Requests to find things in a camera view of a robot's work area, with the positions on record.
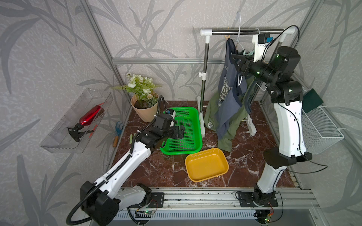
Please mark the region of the navy blue tank top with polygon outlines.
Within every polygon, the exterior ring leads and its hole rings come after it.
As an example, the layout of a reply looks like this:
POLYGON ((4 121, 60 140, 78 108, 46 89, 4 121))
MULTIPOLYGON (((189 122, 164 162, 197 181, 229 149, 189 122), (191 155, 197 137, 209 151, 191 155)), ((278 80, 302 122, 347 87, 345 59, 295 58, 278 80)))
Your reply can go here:
POLYGON ((234 41, 229 38, 226 41, 225 63, 218 85, 219 98, 215 113, 216 133, 218 139, 222 139, 229 129, 231 117, 243 106, 241 96, 247 91, 247 81, 239 75, 232 55, 236 54, 234 41))

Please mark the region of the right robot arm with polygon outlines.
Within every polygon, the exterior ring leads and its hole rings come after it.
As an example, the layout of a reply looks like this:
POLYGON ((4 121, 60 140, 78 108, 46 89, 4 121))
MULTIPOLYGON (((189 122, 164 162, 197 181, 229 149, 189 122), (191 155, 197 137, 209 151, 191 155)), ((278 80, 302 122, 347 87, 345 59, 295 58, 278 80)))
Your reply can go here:
POLYGON ((265 167, 252 194, 239 198, 251 205, 264 207, 275 200, 275 188, 290 165, 311 162, 313 155, 306 150, 302 132, 302 85, 291 77, 301 56, 289 46, 279 46, 268 63, 264 61, 268 48, 275 42, 270 33, 253 35, 255 46, 250 57, 232 56, 239 75, 251 75, 266 84, 266 90, 276 111, 280 130, 279 146, 264 152, 265 167))

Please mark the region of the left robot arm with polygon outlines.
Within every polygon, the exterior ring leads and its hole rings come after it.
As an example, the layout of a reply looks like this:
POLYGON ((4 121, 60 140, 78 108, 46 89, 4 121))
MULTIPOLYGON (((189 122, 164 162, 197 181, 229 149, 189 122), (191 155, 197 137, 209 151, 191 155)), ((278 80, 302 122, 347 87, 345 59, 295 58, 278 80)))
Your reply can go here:
POLYGON ((131 148, 102 177, 91 183, 86 181, 81 189, 80 202, 70 211, 66 219, 69 226, 95 221, 100 226, 108 225, 123 209, 150 203, 152 190, 143 184, 121 190, 124 182, 136 168, 168 139, 182 139, 185 127, 177 126, 176 111, 165 108, 156 111, 154 119, 134 135, 131 148))

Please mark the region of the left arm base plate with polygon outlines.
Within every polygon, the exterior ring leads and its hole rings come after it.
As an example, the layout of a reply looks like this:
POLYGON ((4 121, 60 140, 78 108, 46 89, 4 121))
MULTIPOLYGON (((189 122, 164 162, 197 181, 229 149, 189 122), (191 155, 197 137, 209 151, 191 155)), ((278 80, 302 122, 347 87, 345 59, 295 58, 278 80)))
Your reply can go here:
POLYGON ((150 198, 147 198, 147 204, 139 203, 130 206, 129 208, 163 208, 165 201, 165 193, 163 192, 152 192, 150 198))

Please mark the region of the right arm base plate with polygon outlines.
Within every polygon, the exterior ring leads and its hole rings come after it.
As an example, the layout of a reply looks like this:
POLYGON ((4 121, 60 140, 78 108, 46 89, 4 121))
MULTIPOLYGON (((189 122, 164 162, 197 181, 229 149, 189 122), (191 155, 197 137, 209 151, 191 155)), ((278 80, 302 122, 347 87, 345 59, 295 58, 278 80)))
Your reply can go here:
POLYGON ((236 198, 241 207, 278 207, 275 192, 264 194, 254 192, 236 192, 236 198))

